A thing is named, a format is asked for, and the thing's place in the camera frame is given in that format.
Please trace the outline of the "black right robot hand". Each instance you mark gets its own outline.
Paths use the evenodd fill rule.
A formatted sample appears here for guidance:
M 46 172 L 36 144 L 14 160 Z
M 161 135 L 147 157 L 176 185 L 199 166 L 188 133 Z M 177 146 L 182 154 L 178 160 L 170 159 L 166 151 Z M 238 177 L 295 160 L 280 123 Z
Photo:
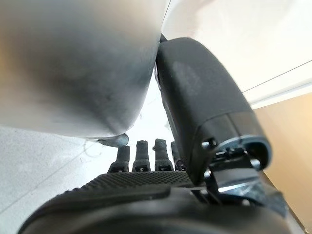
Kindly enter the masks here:
M 157 81 L 174 136 L 156 165 L 138 145 L 134 169 L 121 148 L 106 174 L 50 199 L 21 234 L 288 234 L 287 204 L 259 173 L 272 147 L 219 60 L 191 38 L 162 39 Z

